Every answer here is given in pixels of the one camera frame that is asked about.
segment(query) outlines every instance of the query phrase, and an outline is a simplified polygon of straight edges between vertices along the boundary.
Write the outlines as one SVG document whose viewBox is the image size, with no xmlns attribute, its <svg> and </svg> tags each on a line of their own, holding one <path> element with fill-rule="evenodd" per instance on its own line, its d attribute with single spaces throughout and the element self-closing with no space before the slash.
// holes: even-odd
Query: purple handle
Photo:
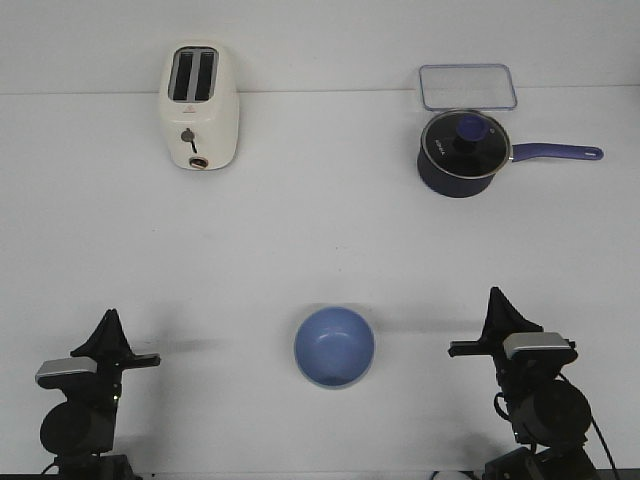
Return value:
<svg viewBox="0 0 640 480">
<path fill-rule="evenodd" d="M 557 143 L 521 143 L 513 146 L 513 161 L 536 157 L 573 158 L 576 160 L 600 160 L 604 152 L 597 147 L 561 145 Z"/>
</svg>

